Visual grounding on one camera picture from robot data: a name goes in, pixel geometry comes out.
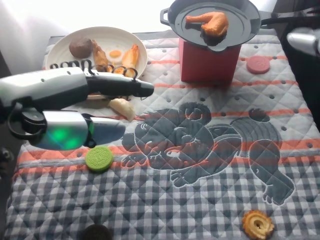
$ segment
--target dark background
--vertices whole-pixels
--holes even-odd
[[[293,10],[299,11],[315,6],[320,6],[320,0],[278,0],[274,12],[285,13],[292,12]],[[320,58],[308,56],[294,50],[286,40],[287,34],[295,28],[320,28],[320,19],[313,22],[305,20],[299,23],[274,24],[268,27],[276,30],[303,97],[312,112],[318,129],[320,129]],[[1,55],[0,49],[0,78],[10,75],[11,73]],[[17,158],[22,142],[13,138],[5,125],[0,125],[0,134],[0,146],[11,150],[15,155],[15,158]],[[9,166],[9,177],[0,181],[0,239],[2,239],[5,227],[6,202],[11,192],[11,176],[13,175],[15,165],[16,160]]]

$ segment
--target green round disc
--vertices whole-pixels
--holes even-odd
[[[92,171],[101,173],[111,166],[113,159],[114,156],[107,146],[96,146],[86,154],[85,164]]]

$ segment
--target pan side handle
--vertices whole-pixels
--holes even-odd
[[[165,20],[165,14],[169,11],[169,7],[161,10],[160,12],[160,22],[164,25],[170,26],[169,21]]]
[[[291,21],[303,21],[305,19],[320,18],[320,7],[311,7],[302,11],[285,13],[259,11],[261,25],[288,23]]]

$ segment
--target quilted stitching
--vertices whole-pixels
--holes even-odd
[[[143,43],[150,62],[179,60],[177,38],[150,39]],[[244,59],[253,55],[276,57],[284,56],[284,52],[276,36],[257,35],[242,46],[239,57]],[[81,230],[96,223],[112,229],[114,239],[201,239],[212,236],[246,239],[241,218],[244,212],[252,209],[259,209],[272,218],[276,227],[274,239],[319,237],[320,149],[307,145],[303,148],[301,142],[319,141],[320,134],[288,61],[272,59],[270,66],[269,72],[253,75],[246,70],[246,62],[239,60],[233,85],[225,92],[205,87],[190,88],[180,81],[179,64],[149,64],[141,79],[156,85],[154,94],[145,101],[132,98],[131,102],[138,115],[161,109],[178,110],[188,102],[204,104],[214,117],[203,128],[229,125],[239,117],[247,117],[252,108],[261,108],[268,113],[282,111],[280,115],[271,115],[270,122],[283,141],[278,170],[294,183],[294,192],[283,205],[264,201],[267,186],[253,174],[248,159],[241,162],[243,158],[239,153],[219,173],[200,177],[195,183],[180,188],[173,186],[169,171],[152,169],[147,165],[115,167],[103,174],[87,170],[47,170],[28,174],[19,171],[8,201],[6,238],[78,239]],[[100,108],[93,109],[91,102],[85,102],[67,109],[95,116],[115,115],[104,107],[102,101],[95,104]],[[175,124],[169,114],[163,114],[156,122],[165,120],[177,128],[184,127],[184,122]],[[127,126],[126,133],[135,133],[137,121],[123,122]],[[161,128],[155,127],[155,123],[149,125],[149,131],[166,135]],[[255,131],[260,131],[258,126],[250,129],[253,135]],[[134,137],[144,144],[148,142],[143,137]],[[121,145],[121,140],[109,144],[110,147]],[[136,152],[137,147],[132,146],[127,151]],[[70,158],[73,152],[61,152],[57,155],[59,159],[48,159],[48,152],[28,143],[21,148],[21,153],[29,154],[28,158],[34,159],[40,167],[83,164],[83,156]],[[274,156],[268,150],[264,153]],[[133,158],[131,155],[119,155],[115,156],[115,161],[122,162],[128,157]],[[33,165],[27,162],[19,168],[28,172],[28,166]],[[172,166],[164,163],[160,168],[172,169]]]

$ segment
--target pink round disc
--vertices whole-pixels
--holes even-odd
[[[265,56],[252,56],[246,61],[246,68],[252,74],[265,74],[270,69],[270,61]]]

